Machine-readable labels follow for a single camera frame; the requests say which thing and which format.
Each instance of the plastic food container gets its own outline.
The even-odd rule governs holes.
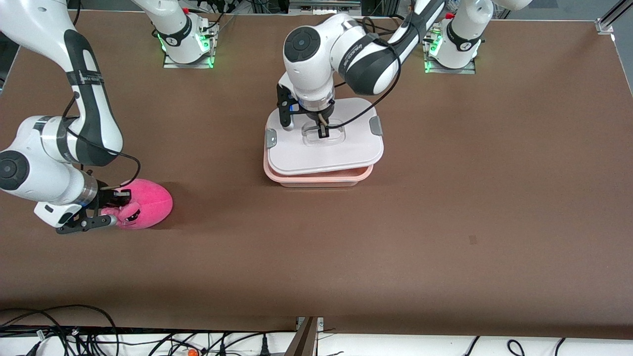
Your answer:
[[[268,150],[264,149],[264,172],[268,178],[287,188],[344,188],[355,186],[367,178],[373,165],[333,172],[299,175],[283,175],[275,172],[268,164]]]

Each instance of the gray latch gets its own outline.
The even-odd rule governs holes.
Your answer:
[[[378,115],[369,119],[369,129],[372,134],[382,136],[382,125],[380,124],[380,117],[378,117]]]
[[[273,148],[277,144],[277,131],[266,129],[266,148]]]

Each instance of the green led light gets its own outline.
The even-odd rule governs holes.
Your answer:
[[[433,41],[433,45],[431,45],[429,53],[432,56],[437,56],[437,52],[439,52],[439,46],[442,45],[442,36],[438,35],[437,39]]]
[[[202,52],[207,52],[207,51],[209,50],[209,49],[208,49],[208,47],[209,47],[208,42],[203,43],[203,41],[204,41],[204,36],[201,36],[201,35],[196,36],[196,40],[197,40],[197,42],[198,42],[198,46],[200,46],[200,50],[201,50]]]
[[[163,39],[160,38],[159,35],[157,35],[157,38],[160,41],[160,47],[163,49],[163,52],[167,53],[167,50],[165,49],[165,44],[163,43]]]

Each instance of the black cable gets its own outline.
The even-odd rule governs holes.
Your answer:
[[[25,356],[36,356],[37,355],[37,349],[39,349],[40,345],[42,345],[42,341],[38,341],[35,345],[33,345],[33,347],[27,352],[27,354]]]
[[[400,79],[400,73],[402,72],[402,62],[400,61],[400,56],[398,56],[398,52],[396,52],[396,50],[393,48],[392,45],[387,44],[387,48],[389,48],[393,52],[394,56],[396,57],[398,61],[398,73],[396,74],[396,78],[394,79],[394,82],[391,84],[391,87],[389,87],[389,89],[387,89],[387,91],[383,93],[383,95],[381,95],[376,101],[374,101],[370,106],[368,106],[367,109],[361,111],[358,115],[356,115],[353,118],[350,118],[349,120],[343,122],[342,124],[338,124],[334,126],[328,125],[327,126],[328,129],[338,129],[356,120],[357,118],[363,116],[366,112],[371,110],[374,106],[378,105],[384,98],[386,98],[387,95],[389,95],[389,93],[396,87],[396,84],[398,83],[398,80]]]
[[[244,0],[244,1],[247,3],[255,4],[255,5],[268,5],[268,3],[270,2],[270,0],[266,0],[261,3],[257,3],[256,1],[253,1],[253,0]]]
[[[473,348],[475,347],[475,344],[477,343],[477,341],[479,341],[480,337],[481,336],[475,336],[473,341],[470,343],[470,346],[468,347],[468,351],[466,351],[466,353],[464,353],[464,356],[470,356],[470,353],[473,352]]]
[[[55,320],[48,313],[46,313],[45,310],[37,310],[37,309],[31,309],[31,308],[6,308],[6,309],[0,309],[0,313],[1,312],[12,312],[12,311],[28,312],[28,313],[24,313],[22,315],[19,315],[19,316],[15,317],[15,318],[9,320],[8,322],[0,324],[0,327],[7,326],[8,324],[11,324],[12,322],[15,322],[15,321],[20,321],[20,320],[22,320],[22,319],[24,319],[26,317],[31,316],[31,315],[42,314],[44,317],[49,319],[53,323],[53,325],[55,325],[55,327],[57,327],[58,330],[51,329],[51,331],[60,339],[61,346],[64,348],[64,356],[68,356],[68,349],[70,349],[72,351],[72,349],[70,348],[70,345],[68,344],[68,340],[66,339],[66,334],[64,333],[64,329],[62,329],[61,325],[57,322],[57,320]]]
[[[75,335],[75,348],[77,349],[77,354],[79,355],[83,355],[83,353],[81,352],[81,349],[79,348],[79,345],[84,347],[84,350],[86,351],[86,354],[88,356],[94,356],[93,354],[90,353],[90,351],[88,351],[88,346],[84,343],[83,340],[81,340],[81,338],[77,335]]]
[[[168,355],[169,355],[169,356],[173,356],[173,354],[175,354],[175,353],[176,353],[176,351],[178,351],[178,349],[179,349],[182,345],[184,345],[184,346],[186,346],[186,347],[189,347],[189,348],[193,348],[193,349],[195,349],[196,351],[198,351],[198,355],[199,355],[199,354],[200,354],[200,349],[198,349],[197,347],[195,347],[195,346],[193,346],[193,345],[191,345],[191,344],[188,344],[188,343],[187,343],[187,340],[191,339],[191,338],[192,338],[192,337],[194,337],[195,335],[197,335],[197,333],[193,333],[193,334],[189,335],[188,337],[186,337],[186,338],[185,338],[184,340],[182,340],[182,341],[179,341],[179,340],[176,340],[176,339],[172,339],[171,341],[175,341],[178,345],[177,345],[175,348],[173,348],[173,350],[170,350],[170,352],[169,352],[169,354],[168,354]]]
[[[514,352],[514,350],[512,350],[512,344],[517,344],[518,349],[521,351],[521,353]],[[525,356],[525,352],[523,351],[523,346],[521,346],[521,344],[517,340],[514,340],[514,339],[508,340],[508,343],[506,344],[506,346],[508,347],[508,351],[510,351],[510,353],[513,354],[514,356]]]
[[[561,338],[560,340],[558,340],[558,343],[556,344],[556,349],[554,350],[554,356],[558,356],[558,349],[560,348],[560,345],[562,345],[566,339],[567,338]]]
[[[268,337],[266,334],[261,337],[261,351],[260,356],[270,356],[270,350],[268,349]]]
[[[99,346],[99,343],[97,342],[97,335],[87,335],[86,342],[88,342],[91,352],[95,356],[107,356],[106,353],[103,352],[103,350]]]
[[[77,24],[77,20],[79,20],[79,12],[81,11],[81,0],[77,0],[77,13],[75,14],[75,19],[73,20],[73,26]]]
[[[50,327],[45,326],[45,327],[39,327],[37,329],[33,329],[33,327],[29,327],[28,330],[14,331],[14,332],[10,333],[9,330],[14,330],[14,329],[12,329],[10,327],[7,327],[7,328],[3,327],[2,329],[0,329],[0,333],[7,333],[7,334],[0,335],[0,338],[12,338],[14,336],[20,336],[20,335],[25,335],[25,334],[30,334],[32,336],[34,333],[37,332],[37,330],[47,330],[47,329],[50,330]]]
[[[149,355],[147,356],[152,356],[154,355],[154,352],[156,352],[158,350],[158,348],[160,347],[160,345],[164,344],[166,341],[169,341],[169,339],[171,339],[174,335],[176,335],[176,333],[171,333],[167,336],[165,336],[161,341],[159,341],[154,348],[152,348],[152,350],[149,352]]]
[[[119,343],[119,344],[121,344],[121,345],[127,345],[127,346],[139,346],[139,345],[149,345],[149,344],[152,344],[152,343],[159,343],[159,342],[161,342],[161,341],[162,341],[162,340],[145,341],[145,342],[142,342],[142,343],[128,343],[128,342],[125,342],[125,341],[119,341],[118,343]],[[95,340],[94,342],[95,342],[95,343],[97,343],[97,344],[111,344],[111,343],[116,343],[116,341],[104,341],[104,340]]]
[[[218,339],[218,341],[214,342],[212,345],[210,345],[206,351],[204,351],[200,356],[205,356],[207,353],[211,352],[211,349],[215,347],[215,345],[219,344],[221,341],[224,340],[225,337],[227,337],[228,335],[232,334],[231,332],[228,333],[223,333],[222,337],[220,339]]]
[[[252,337],[254,337],[254,336],[258,336],[258,335],[272,334],[272,333],[294,333],[294,332],[296,332],[296,330],[274,330],[274,331],[262,331],[262,332],[260,332],[260,333],[254,333],[254,334],[250,334],[250,335],[243,336],[243,337],[241,337],[241,338],[239,338],[239,339],[237,339],[237,340],[235,340],[235,341],[233,341],[233,342],[230,342],[230,343],[228,343],[228,344],[226,344],[226,345],[224,346],[224,349],[227,349],[227,348],[229,348],[229,347],[231,347],[231,346],[235,345],[236,343],[238,343],[238,342],[240,342],[240,341],[244,341],[244,340],[246,340],[246,339],[249,339],[249,338],[252,338]]]
[[[376,24],[374,24],[373,20],[367,16],[363,17],[363,20],[361,21],[361,24],[363,25],[363,28],[365,29],[365,31],[369,32],[367,30],[367,24],[365,23],[366,21],[369,21],[369,23],[372,24],[372,32],[376,33]]]
[[[227,347],[224,345],[224,339],[226,338],[226,334],[222,334],[222,338],[220,339],[220,356],[227,356]]]
[[[224,16],[224,11],[222,11],[222,12],[220,13],[220,16],[218,16],[218,19],[217,19],[217,20],[215,20],[215,21],[213,22],[213,24],[214,24],[214,25],[217,25],[218,23],[220,23],[220,20],[222,19],[222,16]]]
[[[562,345],[566,339],[567,338],[561,338],[560,340],[558,340],[558,342],[556,343],[556,348],[554,350],[554,356],[558,356],[558,349],[560,348],[560,345]],[[512,350],[512,344],[515,344],[516,346],[518,346],[518,349],[519,351],[521,351],[521,353],[516,353],[514,350]],[[508,343],[506,344],[506,346],[508,347],[508,351],[510,351],[510,353],[513,354],[514,356],[525,356],[523,346],[521,346],[521,343],[518,342],[517,340],[514,340],[514,339],[508,340]]]
[[[61,328],[61,326],[52,317],[50,317],[50,315],[48,315],[46,312],[48,312],[50,310],[66,309],[66,308],[85,308],[85,309],[90,309],[90,310],[96,311],[96,312],[100,313],[101,315],[103,315],[108,320],[110,325],[112,326],[112,330],[113,330],[113,332],[115,334],[115,337],[116,337],[116,355],[115,356],[118,356],[118,354],[119,354],[119,335],[118,335],[118,332],[116,330],[116,325],[115,325],[114,320],[112,319],[112,317],[105,310],[103,310],[101,308],[93,307],[92,305],[69,304],[69,305],[60,305],[58,307],[51,307],[51,308],[46,308],[46,309],[41,309],[41,310],[29,309],[29,308],[6,308],[6,309],[0,309],[0,312],[17,311],[17,310],[28,310],[29,311],[29,313],[23,314],[23,315],[21,315],[19,317],[15,317],[15,318],[13,318],[10,321],[5,322],[4,324],[0,324],[0,327],[3,327],[3,326],[5,326],[5,325],[7,325],[7,324],[9,324],[11,322],[24,319],[25,317],[28,317],[28,316],[31,316],[31,315],[42,314],[42,315],[48,317],[49,320],[53,321],[55,323],[55,326],[57,326],[61,330],[61,332],[63,333],[63,329]]]
[[[61,116],[62,119],[66,118],[66,116],[68,115],[68,112],[70,111],[70,108],[73,106],[73,104],[75,104],[75,96],[73,96],[72,100],[70,100],[70,102],[66,106],[66,109],[64,110],[64,114],[62,114],[62,116]],[[105,147],[103,147],[103,146],[101,146],[99,144],[96,144],[96,143],[88,140],[84,136],[81,136],[79,134],[74,133],[72,130],[70,130],[69,127],[66,128],[66,132],[71,134],[71,135],[73,135],[73,136],[75,136],[76,139],[78,139],[79,141],[82,141],[85,144],[89,144],[92,147],[102,149],[105,152],[112,153],[112,154],[117,155],[117,156],[125,157],[125,158],[127,158],[129,160],[132,160],[132,161],[134,161],[136,163],[136,172],[134,172],[134,175],[132,176],[132,178],[130,180],[128,180],[125,183],[119,184],[119,185],[117,185],[115,187],[107,187],[107,188],[122,188],[122,187],[128,186],[129,184],[134,182],[134,180],[139,176],[139,173],[141,172],[141,161],[139,161],[138,158],[136,158],[134,156],[130,156],[130,155],[126,154],[126,153],[115,151],[113,149],[105,148]]]

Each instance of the metal bracket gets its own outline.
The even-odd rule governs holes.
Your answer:
[[[601,35],[612,34],[612,25],[631,8],[633,8],[633,0],[619,0],[607,13],[596,20],[598,33]]]
[[[609,26],[607,28],[602,27],[602,19],[598,18],[594,23],[596,24],[596,31],[598,31],[599,35],[610,35],[613,33],[613,26]]]
[[[116,219],[113,219],[112,215],[88,217],[85,209],[82,209],[73,219],[64,224],[64,226],[58,227],[55,231],[60,235],[66,235],[79,231],[86,232],[90,229],[106,227],[115,223]]]
[[[297,317],[297,323],[295,325],[295,329],[299,330],[299,328],[301,327],[301,325],[303,324],[305,320],[306,320],[306,317]],[[316,322],[317,322],[316,331],[318,333],[322,333],[323,332],[323,318],[322,317],[316,318]]]
[[[463,68],[452,69],[441,65],[437,59],[429,56],[428,51],[424,51],[424,72],[426,73],[447,73],[447,74],[475,74],[475,60],[470,60]]]
[[[279,123],[281,126],[290,126],[293,115],[306,113],[300,105],[298,105],[298,111],[291,111],[292,106],[298,103],[299,101],[292,97],[290,89],[282,86],[281,84],[277,84],[277,108],[279,109]]]
[[[292,338],[284,356],[314,356],[317,350],[317,337],[323,331],[323,318],[298,317],[297,333]]]

